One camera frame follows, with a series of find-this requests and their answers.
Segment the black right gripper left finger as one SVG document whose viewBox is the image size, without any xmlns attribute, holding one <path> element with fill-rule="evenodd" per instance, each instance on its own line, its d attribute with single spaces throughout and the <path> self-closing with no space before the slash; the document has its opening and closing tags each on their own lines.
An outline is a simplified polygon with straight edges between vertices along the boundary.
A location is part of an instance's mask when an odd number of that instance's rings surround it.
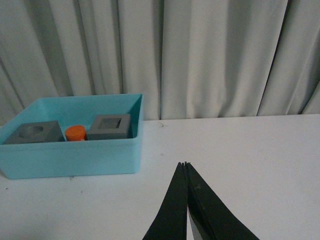
<svg viewBox="0 0 320 240">
<path fill-rule="evenodd" d="M 159 211 L 144 235 L 145 240 L 187 238 L 188 182 L 185 166 L 178 163 Z"/>
</svg>

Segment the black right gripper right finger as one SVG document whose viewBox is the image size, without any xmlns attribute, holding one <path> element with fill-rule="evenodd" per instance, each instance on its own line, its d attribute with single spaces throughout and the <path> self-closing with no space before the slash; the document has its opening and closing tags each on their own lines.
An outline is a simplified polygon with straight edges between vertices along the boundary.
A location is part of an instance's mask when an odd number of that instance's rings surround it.
<svg viewBox="0 0 320 240">
<path fill-rule="evenodd" d="M 188 208 L 200 236 L 208 240 L 257 240 L 227 208 L 191 163 L 186 164 L 188 183 Z"/>
</svg>

